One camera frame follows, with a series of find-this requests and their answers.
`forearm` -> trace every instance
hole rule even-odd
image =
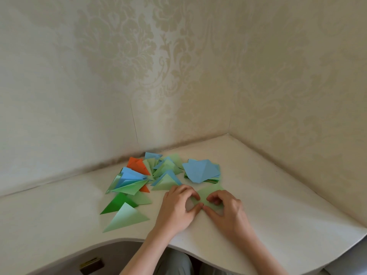
[[[259,275],[288,275],[254,232],[238,243],[239,248],[247,255]]]
[[[167,234],[153,229],[120,275],[152,275],[170,241]]]

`wall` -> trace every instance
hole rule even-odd
[[[0,0],[0,195],[228,132],[224,0]]]
[[[367,226],[367,0],[248,0],[230,133]]]

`right hand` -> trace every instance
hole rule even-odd
[[[217,190],[211,193],[207,197],[207,200],[216,205],[223,202],[223,216],[218,215],[208,206],[204,206],[203,210],[213,220],[219,231],[221,231],[230,241],[234,244],[238,244],[243,240],[249,240],[249,238],[255,236],[254,230],[243,210],[241,200],[236,199],[227,190]]]

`dark green paper triangle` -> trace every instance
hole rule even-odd
[[[116,197],[106,206],[106,208],[101,212],[101,214],[119,211],[124,203],[129,204],[131,207],[135,208],[138,205],[134,203],[130,198],[126,197],[123,193],[118,193]]]

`hand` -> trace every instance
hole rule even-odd
[[[198,203],[187,212],[185,204],[191,196],[200,200],[199,194],[191,186],[185,184],[172,186],[171,190],[164,194],[153,230],[172,239],[177,233],[186,229],[203,207],[203,203]]]
[[[243,240],[248,240],[255,235],[246,213],[243,210],[242,202],[236,199],[226,190],[217,190],[211,193],[207,200],[219,205],[223,202],[224,215],[220,216],[213,209],[204,206],[204,211],[213,220],[219,231],[223,233],[234,244],[239,244]]]

